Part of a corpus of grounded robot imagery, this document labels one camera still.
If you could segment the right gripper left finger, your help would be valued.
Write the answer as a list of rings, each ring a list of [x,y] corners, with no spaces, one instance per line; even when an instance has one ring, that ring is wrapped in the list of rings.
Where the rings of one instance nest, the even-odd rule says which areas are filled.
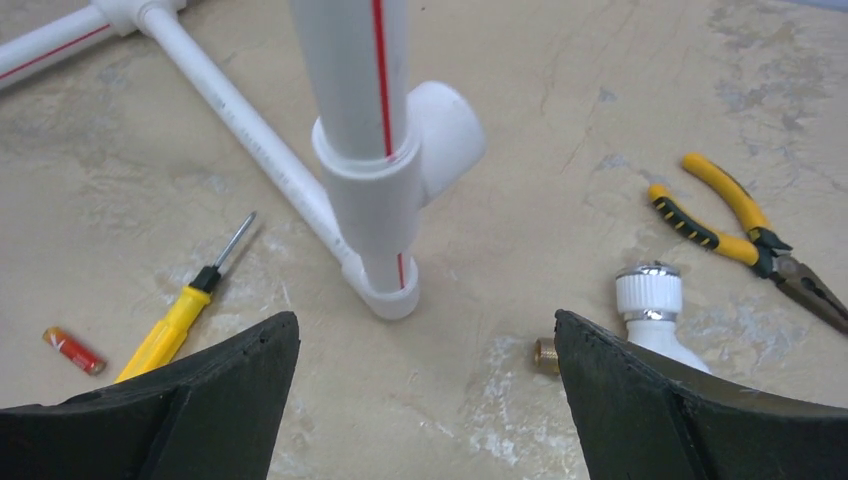
[[[167,366],[1,412],[5,479],[263,479],[300,347],[277,313]]]

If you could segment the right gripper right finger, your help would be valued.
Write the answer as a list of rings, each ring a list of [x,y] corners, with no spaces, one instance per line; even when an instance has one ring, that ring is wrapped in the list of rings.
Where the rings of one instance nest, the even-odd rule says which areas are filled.
[[[594,479],[843,479],[847,412],[739,385],[555,314],[560,376]]]

